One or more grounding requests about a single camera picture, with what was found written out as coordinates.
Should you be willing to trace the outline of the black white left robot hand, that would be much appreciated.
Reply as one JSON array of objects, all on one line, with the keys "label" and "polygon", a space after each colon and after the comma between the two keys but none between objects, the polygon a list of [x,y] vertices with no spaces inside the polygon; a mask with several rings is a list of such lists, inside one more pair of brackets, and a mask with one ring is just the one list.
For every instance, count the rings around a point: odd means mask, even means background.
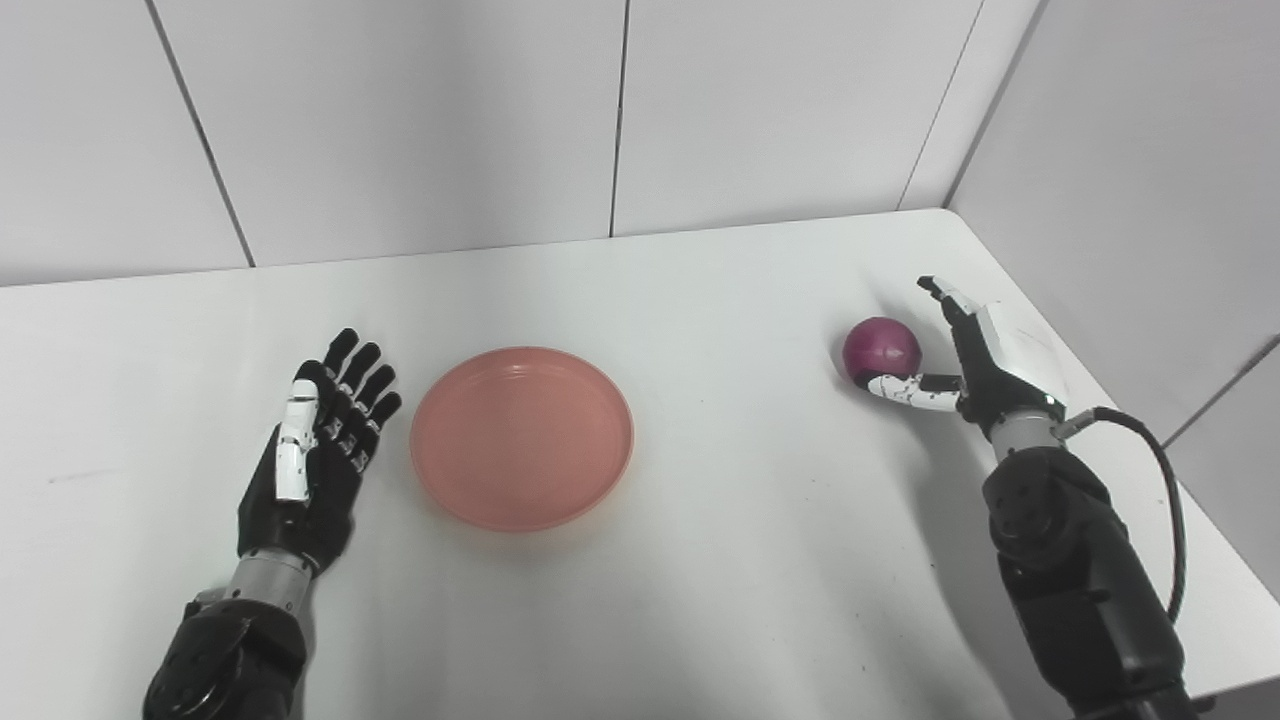
[{"label": "black white left robot hand", "polygon": [[381,348],[344,328],[291,382],[237,511],[236,551],[282,551],[320,575],[346,551],[355,502],[402,398]]}]

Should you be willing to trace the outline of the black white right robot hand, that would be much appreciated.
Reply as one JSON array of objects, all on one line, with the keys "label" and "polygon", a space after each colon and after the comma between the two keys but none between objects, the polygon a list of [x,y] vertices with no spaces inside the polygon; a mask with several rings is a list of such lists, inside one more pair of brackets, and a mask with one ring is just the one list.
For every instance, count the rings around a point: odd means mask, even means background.
[{"label": "black white right robot hand", "polygon": [[909,407],[956,413],[991,436],[1016,415],[1042,416],[1051,428],[1066,419],[1068,391],[1056,350],[1046,332],[1001,302],[978,305],[937,275],[916,281],[941,306],[960,372],[861,369],[860,389]]}]

